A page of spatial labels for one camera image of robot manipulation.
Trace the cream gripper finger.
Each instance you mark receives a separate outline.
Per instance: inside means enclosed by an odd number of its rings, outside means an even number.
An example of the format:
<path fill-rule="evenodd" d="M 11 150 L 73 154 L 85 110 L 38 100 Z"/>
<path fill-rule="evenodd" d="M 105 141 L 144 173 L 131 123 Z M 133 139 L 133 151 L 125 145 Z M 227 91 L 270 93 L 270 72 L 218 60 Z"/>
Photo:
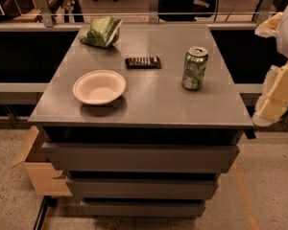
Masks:
<path fill-rule="evenodd" d="M 280 120 L 288 110 L 288 63 L 272 65 L 263 82 L 252 121 L 256 126 L 268 127 Z"/>
<path fill-rule="evenodd" d="M 262 22 L 256 29 L 255 34 L 264 38 L 276 37 L 278 22 L 282 16 L 282 12 L 278 12 L 269 19 Z"/>

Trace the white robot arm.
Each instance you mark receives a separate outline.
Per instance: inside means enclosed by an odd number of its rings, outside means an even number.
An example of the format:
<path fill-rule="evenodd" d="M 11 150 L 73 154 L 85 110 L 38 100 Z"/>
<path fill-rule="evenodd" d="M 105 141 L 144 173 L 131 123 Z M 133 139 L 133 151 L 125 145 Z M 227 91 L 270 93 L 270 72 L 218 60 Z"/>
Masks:
<path fill-rule="evenodd" d="M 288 6 L 260 24 L 255 34 L 276 38 L 276 51 L 288 58 Z M 288 61 L 281 67 L 271 66 L 267 72 L 262 94 L 255 105 L 252 121 L 256 126 L 268 127 L 280 120 L 288 110 Z"/>

